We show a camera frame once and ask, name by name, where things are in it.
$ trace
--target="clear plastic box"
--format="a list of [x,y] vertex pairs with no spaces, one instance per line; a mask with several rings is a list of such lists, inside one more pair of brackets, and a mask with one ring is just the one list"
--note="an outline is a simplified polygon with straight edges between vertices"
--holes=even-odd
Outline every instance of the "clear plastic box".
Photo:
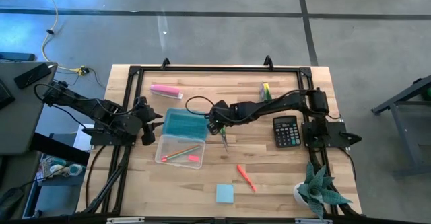
[[[173,158],[166,158],[179,151],[190,149]],[[170,164],[176,167],[190,167],[199,169],[202,167],[203,152],[205,151],[205,141],[188,137],[178,137],[174,135],[161,135],[156,151],[156,163]]]

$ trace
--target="plastic container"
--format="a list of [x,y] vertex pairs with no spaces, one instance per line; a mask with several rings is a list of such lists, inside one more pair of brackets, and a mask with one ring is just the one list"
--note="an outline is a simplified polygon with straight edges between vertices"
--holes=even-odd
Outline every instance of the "plastic container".
[[207,119],[184,109],[170,108],[166,112],[162,134],[205,140],[208,134]]
[[[163,159],[166,156],[189,149],[193,146],[198,146],[196,149],[190,150],[188,153],[181,154],[171,159]],[[176,167],[190,167],[199,169],[202,167],[203,152],[205,151],[205,141],[188,137],[178,137],[173,135],[161,135],[156,151],[156,163],[170,164]]]

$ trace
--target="white pot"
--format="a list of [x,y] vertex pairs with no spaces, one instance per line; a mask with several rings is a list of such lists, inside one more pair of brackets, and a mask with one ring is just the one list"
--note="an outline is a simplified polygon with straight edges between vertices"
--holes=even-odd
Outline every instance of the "white pot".
[[307,207],[308,206],[307,202],[305,202],[305,200],[302,198],[302,196],[299,194],[299,191],[298,191],[299,186],[303,183],[304,182],[301,182],[301,183],[295,185],[295,187],[294,187],[294,198],[299,205]]

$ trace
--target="paper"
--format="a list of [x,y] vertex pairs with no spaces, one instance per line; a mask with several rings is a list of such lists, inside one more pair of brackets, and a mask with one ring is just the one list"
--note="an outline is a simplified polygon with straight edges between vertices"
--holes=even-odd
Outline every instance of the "paper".
[[217,203],[234,203],[234,185],[217,184],[215,190],[215,201]]
[[[86,128],[94,128],[93,124],[84,124]],[[81,125],[78,128],[78,132],[76,133],[75,142],[73,143],[73,147],[82,151],[90,151],[92,149],[90,145],[91,136],[87,133],[83,133],[82,129],[84,129]]]

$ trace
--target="black cable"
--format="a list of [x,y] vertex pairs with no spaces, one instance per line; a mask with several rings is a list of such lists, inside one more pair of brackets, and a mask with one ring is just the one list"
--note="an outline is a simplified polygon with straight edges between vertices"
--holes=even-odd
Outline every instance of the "black cable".
[[93,170],[93,166],[94,163],[96,162],[96,159],[99,157],[99,154],[102,152],[103,148],[105,148],[106,145],[102,146],[97,153],[95,154],[92,164],[90,164],[90,168],[88,169],[88,175],[87,175],[87,182],[86,182],[86,208],[88,207],[88,189],[89,189],[89,182],[90,182],[90,176],[92,175],[92,170]]
[[98,98],[93,98],[93,100],[96,100],[96,101],[99,103],[100,107],[102,107],[102,109],[103,109],[104,111],[106,111],[106,112],[107,112],[107,113],[109,113],[109,114],[112,114],[113,116],[122,116],[122,115],[126,115],[126,114],[128,114],[128,113],[130,113],[130,112],[134,111],[134,110],[135,110],[135,108],[139,105],[139,103],[141,103],[141,98],[137,98],[137,103],[132,107],[132,109],[130,109],[130,110],[126,111],[126,112],[114,113],[114,112],[110,112],[109,110],[107,110],[107,109],[102,105],[102,103],[100,102],[100,100],[99,100]]
[[205,96],[193,96],[193,97],[189,98],[189,99],[186,101],[186,106],[185,106],[186,110],[187,110],[188,112],[190,112],[191,114],[196,114],[196,115],[198,115],[198,116],[205,116],[205,115],[206,115],[206,114],[204,114],[204,113],[196,113],[196,112],[192,112],[192,111],[191,111],[191,110],[189,110],[189,108],[187,107],[187,104],[189,103],[189,101],[190,101],[190,100],[192,100],[192,99],[195,99],[195,98],[203,98],[203,99],[206,99],[209,103],[211,103],[211,105],[213,105],[213,106],[214,106],[214,103],[213,103],[210,99],[208,99],[207,97],[205,97]]
[[27,182],[27,183],[25,183],[25,184],[22,184],[22,185],[21,185],[20,187],[18,187],[18,188],[22,188],[22,187],[26,186],[27,184],[32,184],[32,183],[33,183],[33,182],[35,182],[35,181],[45,180],[45,179],[47,179],[47,178],[51,177],[53,174],[57,173],[57,172],[58,172],[58,171],[60,171],[60,170],[65,169],[65,168],[66,168],[66,167],[62,167],[61,169],[55,170],[54,172],[50,173],[50,174],[49,174],[48,176],[46,176],[46,177],[38,178],[38,179],[35,179],[35,180],[32,180],[32,181],[29,181],[29,182]]
[[338,117],[333,117],[333,116],[330,116],[330,115],[327,115],[329,118],[331,118],[331,119],[333,119],[333,120],[338,120],[338,119],[341,119],[341,115],[339,115]]
[[[274,99],[273,101],[269,102],[268,104],[265,104],[265,105],[262,105],[261,107],[258,107],[255,111],[251,112],[248,116],[246,116],[246,117],[244,117],[243,119],[240,119],[240,120],[232,120],[232,119],[228,118],[227,116],[224,116],[223,114],[219,114],[219,115],[220,115],[222,118],[225,118],[226,120],[228,120],[228,121],[230,121],[230,122],[243,122],[243,121],[245,121],[245,120],[249,119],[251,116],[253,116],[253,114],[254,114],[254,113],[256,113],[258,110],[260,110],[261,108],[264,108],[264,107],[266,107],[266,106],[270,106],[271,104],[273,104],[273,103],[275,103],[275,102],[277,102],[277,101],[279,101],[279,100],[283,99],[286,95],[288,95],[288,94],[290,94],[290,93],[297,92],[297,91],[299,91],[299,92],[302,92],[302,91],[312,91],[312,89],[295,89],[295,90],[291,90],[291,91],[289,91],[289,92],[286,92],[286,93],[282,94],[280,97],[278,97],[278,98]],[[190,110],[187,108],[187,103],[189,103],[189,101],[190,101],[191,99],[194,99],[194,98],[204,98],[204,99],[206,99],[207,101],[209,101],[209,102],[214,106],[214,103],[213,103],[211,100],[209,100],[208,98],[206,98],[205,96],[193,96],[193,97],[189,98],[189,99],[186,101],[186,110],[187,110],[188,112],[190,112],[191,114],[196,114],[196,115],[200,115],[200,116],[205,116],[205,115],[206,115],[206,114],[200,114],[200,113],[192,112],[192,111],[190,111]]]
[[45,87],[49,87],[53,90],[56,90],[58,92],[60,92],[61,94],[65,94],[66,96],[69,96],[70,98],[73,98],[75,100],[82,100],[82,101],[90,101],[90,100],[94,100],[93,99],[77,99],[75,96],[70,96],[68,94],[66,94],[65,92],[61,91],[60,89],[56,89],[55,87],[53,87],[52,85],[46,84],[46,83],[37,83],[34,87],[33,87],[33,92],[36,95],[36,97],[41,100],[43,102],[43,99],[39,96],[38,91],[37,91],[37,87],[39,86],[45,86]]
[[128,113],[130,113],[130,112],[132,112],[138,105],[139,105],[139,103],[141,103],[141,99],[140,98],[137,98],[137,103],[132,107],[132,109],[130,109],[130,110],[128,110],[128,111],[126,111],[126,112],[121,112],[121,113],[114,113],[114,112],[110,112],[108,109],[106,109],[103,105],[102,105],[102,102],[100,102],[100,99],[98,99],[98,98],[89,98],[89,99],[78,99],[78,98],[76,98],[75,96],[70,96],[70,95],[68,95],[68,94],[66,94],[65,92],[63,92],[63,91],[61,91],[60,89],[57,89],[57,88],[55,88],[55,87],[53,87],[52,85],[49,85],[49,84],[46,84],[46,83],[38,83],[38,84],[36,84],[34,87],[33,87],[33,91],[34,91],[34,94],[36,95],[36,97],[39,99],[39,100],[41,100],[42,102],[43,102],[43,99],[39,96],[39,94],[38,94],[38,92],[37,92],[37,87],[39,87],[39,86],[45,86],[45,87],[49,87],[49,88],[51,88],[51,89],[53,89],[53,90],[57,90],[58,92],[60,92],[60,93],[62,93],[62,94],[65,94],[66,96],[69,96],[70,98],[73,98],[73,99],[75,99],[75,100],[81,100],[81,101],[91,101],[91,100],[95,100],[99,105],[100,105],[100,107],[102,107],[102,109],[105,111],[105,112],[107,112],[107,113],[109,113],[109,114],[112,114],[113,116],[122,116],[122,115],[125,115],[125,114],[128,114]]
[[253,116],[253,114],[255,114],[256,112],[258,112],[261,108],[270,106],[276,102],[278,102],[279,100],[282,100],[286,95],[294,93],[294,92],[307,92],[307,91],[312,91],[312,90],[308,90],[308,89],[295,89],[295,90],[291,90],[289,92],[286,92],[284,94],[282,94],[280,97],[274,99],[273,101],[269,102],[268,104],[262,105],[261,107],[258,107],[255,111],[251,112],[248,116],[244,117],[243,119],[240,120],[232,120],[229,119],[228,117],[224,116],[223,114],[219,114],[222,118],[225,118],[226,120],[229,120],[230,122],[243,122],[247,119],[249,119],[251,116]]
[[67,84],[68,86],[74,86],[76,84],[76,82],[78,82],[79,79],[79,74],[76,74],[76,79],[75,82],[73,82],[72,84]]
[[353,177],[356,180],[356,169],[355,169],[355,163],[353,162],[352,156],[350,156],[350,154],[344,150],[342,147],[339,147],[340,150],[342,150],[350,159],[350,163],[352,164],[352,170],[353,170]]
[[188,224],[197,224],[197,223],[213,223],[213,220],[211,219],[202,219],[202,220],[197,220],[197,221],[192,221]]
[[60,108],[60,107],[58,107],[58,106],[52,106],[52,107],[57,108],[57,109],[59,109],[59,110],[62,110],[62,111],[64,111],[64,112],[66,112],[70,117],[72,117],[72,119],[73,119],[74,121],[76,121],[76,123],[80,124],[84,129],[87,129],[87,128],[86,128],[86,126],[84,126],[84,124],[82,124],[82,123],[80,123],[78,120],[76,120],[76,118],[75,118],[75,117],[73,117],[73,116],[72,116],[72,114],[70,114],[70,112],[68,112],[67,110],[62,109],[62,108]]
[[97,84],[98,84],[100,87],[102,87],[102,88],[104,88],[104,89],[106,90],[106,87],[105,87],[104,85],[102,85],[102,83],[100,83],[100,82],[99,82],[99,78],[97,77],[97,73],[96,73],[96,71],[95,71],[94,69],[90,68],[90,67],[86,67],[86,69],[88,69],[88,70],[90,70],[90,71],[93,71],[93,73],[94,73],[94,77],[96,78],[96,82],[97,82]]
[[79,74],[76,74],[76,79],[75,79],[75,81],[74,81],[72,84],[68,84],[68,83],[67,83],[67,85],[68,85],[68,86],[74,86],[74,85],[76,84],[76,82],[78,82],[78,79],[79,79]]

